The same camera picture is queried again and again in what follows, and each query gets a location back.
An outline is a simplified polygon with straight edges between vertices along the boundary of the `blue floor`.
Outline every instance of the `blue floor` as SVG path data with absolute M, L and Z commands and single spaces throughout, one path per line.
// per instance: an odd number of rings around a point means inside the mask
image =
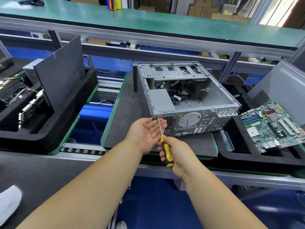
M 13 57 L 25 59 L 45 58 L 52 53 L 15 47 L 7 49 Z M 103 76 L 123 77 L 124 72 L 132 70 L 132 61 L 97 56 L 93 60 L 97 69 L 117 71 L 101 72 Z M 260 78 L 262 76 L 248 81 L 257 83 Z M 99 144 L 110 113 L 111 107 L 85 105 L 72 136 L 77 142 Z M 302 194 L 277 190 L 243 202 L 269 229 L 305 229 L 305 196 Z M 117 220 L 124 220 L 128 229 L 202 228 L 186 192 L 179 191 L 172 180 L 158 178 L 134 177 L 131 189 L 126 191 L 119 206 Z

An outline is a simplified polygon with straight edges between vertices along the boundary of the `green circuit board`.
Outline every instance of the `green circuit board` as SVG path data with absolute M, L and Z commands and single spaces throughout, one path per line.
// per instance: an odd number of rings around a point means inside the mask
M 240 115 L 261 153 L 305 143 L 305 131 L 276 102 Z

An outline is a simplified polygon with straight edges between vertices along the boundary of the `yellow and black screwdriver handle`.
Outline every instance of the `yellow and black screwdriver handle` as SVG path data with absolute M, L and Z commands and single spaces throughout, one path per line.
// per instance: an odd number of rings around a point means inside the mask
M 163 135 L 161 136 L 161 144 L 162 150 L 165 154 L 165 164 L 167 167 L 173 167 L 173 157 L 170 153 L 170 147 L 168 144 L 163 140 Z

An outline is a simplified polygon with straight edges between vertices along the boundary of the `person's left hand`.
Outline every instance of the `person's left hand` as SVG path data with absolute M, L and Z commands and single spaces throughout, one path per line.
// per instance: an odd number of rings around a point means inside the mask
M 166 120 L 159 118 L 162 133 L 167 127 Z M 148 154 L 154 145 L 161 139 L 158 120 L 152 118 L 141 118 L 135 121 L 127 133 L 125 140 L 133 143 L 142 155 Z

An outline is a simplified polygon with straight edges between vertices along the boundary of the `computer chassis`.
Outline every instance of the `computer chassis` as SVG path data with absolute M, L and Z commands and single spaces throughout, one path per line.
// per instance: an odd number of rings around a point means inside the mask
M 241 106 L 199 62 L 150 62 L 134 68 L 142 115 L 166 119 L 165 135 L 222 130 Z

